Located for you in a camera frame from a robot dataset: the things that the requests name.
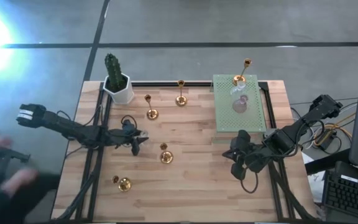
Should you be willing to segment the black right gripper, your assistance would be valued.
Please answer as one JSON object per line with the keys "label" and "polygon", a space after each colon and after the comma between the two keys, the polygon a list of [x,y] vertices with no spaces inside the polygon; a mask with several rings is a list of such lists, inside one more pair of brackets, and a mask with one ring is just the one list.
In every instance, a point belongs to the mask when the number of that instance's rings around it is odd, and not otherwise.
{"label": "black right gripper", "polygon": [[230,149],[222,156],[227,159],[237,159],[238,156],[244,156],[244,162],[236,162],[231,166],[231,174],[237,180],[244,180],[246,176],[246,168],[252,172],[259,173],[269,163],[269,149],[264,145],[253,145],[250,149]]}

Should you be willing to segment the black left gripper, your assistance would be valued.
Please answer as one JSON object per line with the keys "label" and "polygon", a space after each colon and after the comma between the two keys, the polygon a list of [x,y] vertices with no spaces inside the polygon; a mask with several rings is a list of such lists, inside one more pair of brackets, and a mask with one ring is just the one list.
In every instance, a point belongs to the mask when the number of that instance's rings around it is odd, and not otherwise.
{"label": "black left gripper", "polygon": [[137,130],[135,133],[132,131],[125,131],[123,129],[111,129],[104,134],[105,146],[121,146],[130,144],[132,146],[131,152],[133,155],[138,155],[140,151],[140,144],[148,140],[149,133],[146,130]]}

